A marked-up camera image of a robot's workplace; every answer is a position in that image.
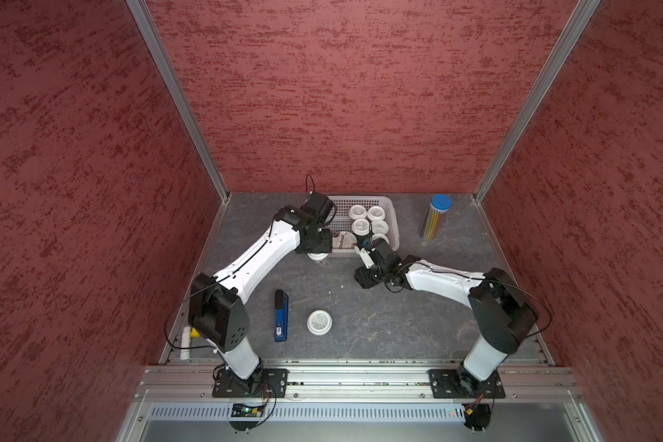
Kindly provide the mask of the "yogurt cup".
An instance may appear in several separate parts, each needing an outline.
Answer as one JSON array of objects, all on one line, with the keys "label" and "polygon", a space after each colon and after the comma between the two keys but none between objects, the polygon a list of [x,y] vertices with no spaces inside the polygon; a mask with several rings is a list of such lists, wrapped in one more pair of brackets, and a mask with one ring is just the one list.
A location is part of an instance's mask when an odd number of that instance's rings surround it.
[{"label": "yogurt cup", "polygon": [[366,210],[366,218],[373,221],[384,221],[387,217],[385,209],[381,206],[371,206]]},{"label": "yogurt cup", "polygon": [[371,225],[368,219],[355,219],[351,226],[352,232],[358,237],[366,237],[371,233]]},{"label": "yogurt cup", "polygon": [[308,254],[309,259],[311,259],[312,261],[315,261],[317,263],[322,262],[328,256],[329,256],[329,254],[327,254],[327,253],[309,253]]},{"label": "yogurt cup", "polygon": [[352,220],[366,219],[367,216],[368,210],[361,204],[354,204],[348,210],[348,217]]},{"label": "yogurt cup", "polygon": [[316,336],[326,335],[333,327],[333,318],[329,312],[318,309],[309,315],[307,327]]},{"label": "yogurt cup", "polygon": [[390,244],[390,240],[389,240],[389,238],[388,238],[386,235],[384,235],[384,234],[374,234],[374,235],[372,236],[372,240],[371,240],[371,242],[372,242],[373,244],[375,244],[375,243],[378,242],[378,241],[384,241],[384,242]]},{"label": "yogurt cup", "polygon": [[385,220],[372,220],[369,224],[374,235],[387,235],[390,231],[390,226]]}]

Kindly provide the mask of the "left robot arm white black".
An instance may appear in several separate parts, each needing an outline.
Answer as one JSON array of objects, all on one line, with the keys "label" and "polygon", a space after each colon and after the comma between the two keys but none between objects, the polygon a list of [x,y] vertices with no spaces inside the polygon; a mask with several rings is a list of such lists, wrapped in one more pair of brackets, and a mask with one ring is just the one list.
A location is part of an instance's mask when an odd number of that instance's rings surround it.
[{"label": "left robot arm white black", "polygon": [[335,204],[328,200],[300,208],[286,206],[239,258],[212,276],[199,274],[193,281],[188,324],[218,351],[237,378],[248,381],[261,370],[261,359],[247,337],[250,296],[289,253],[330,253],[329,224],[335,212]]}]

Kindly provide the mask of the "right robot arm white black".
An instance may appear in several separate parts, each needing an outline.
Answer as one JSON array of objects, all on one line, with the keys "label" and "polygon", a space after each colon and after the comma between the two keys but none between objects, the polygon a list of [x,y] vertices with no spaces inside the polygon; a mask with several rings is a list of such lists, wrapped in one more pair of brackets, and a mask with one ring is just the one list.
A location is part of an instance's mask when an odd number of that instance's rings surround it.
[{"label": "right robot arm white black", "polygon": [[364,289],[383,284],[388,289],[424,291],[471,310],[480,337],[455,375],[467,395],[482,388],[519,350],[540,318],[529,294],[501,269],[487,273],[451,269],[412,255],[401,258],[383,244],[362,249],[359,256],[363,265],[355,271],[355,281]]}]

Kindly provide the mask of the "wide Chobani yogurt tub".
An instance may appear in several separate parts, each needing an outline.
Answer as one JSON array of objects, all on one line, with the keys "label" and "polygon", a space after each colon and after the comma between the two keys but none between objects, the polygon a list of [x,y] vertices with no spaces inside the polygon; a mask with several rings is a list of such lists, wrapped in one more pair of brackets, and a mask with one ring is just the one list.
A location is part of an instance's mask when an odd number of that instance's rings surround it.
[{"label": "wide Chobani yogurt tub", "polygon": [[333,234],[334,250],[353,250],[357,246],[357,236],[350,231],[340,231]]}]

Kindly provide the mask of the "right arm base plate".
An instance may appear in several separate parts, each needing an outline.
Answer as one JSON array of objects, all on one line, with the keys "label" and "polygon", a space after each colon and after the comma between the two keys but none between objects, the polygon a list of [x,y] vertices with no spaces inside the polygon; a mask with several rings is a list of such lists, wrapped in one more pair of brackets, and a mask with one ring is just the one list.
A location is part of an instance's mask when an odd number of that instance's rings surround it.
[{"label": "right arm base plate", "polygon": [[488,379],[475,379],[462,369],[431,369],[427,371],[429,385],[435,399],[478,400],[505,399],[506,392],[495,370]]}]

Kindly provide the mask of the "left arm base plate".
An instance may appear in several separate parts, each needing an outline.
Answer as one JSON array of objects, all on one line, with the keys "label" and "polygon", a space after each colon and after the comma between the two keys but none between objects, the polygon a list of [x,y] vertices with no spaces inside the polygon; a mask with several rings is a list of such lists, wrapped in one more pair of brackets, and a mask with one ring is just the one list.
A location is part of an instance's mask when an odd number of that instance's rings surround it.
[{"label": "left arm base plate", "polygon": [[236,376],[231,370],[215,372],[214,398],[279,399],[285,397],[289,371],[283,368],[258,368],[249,379]]}]

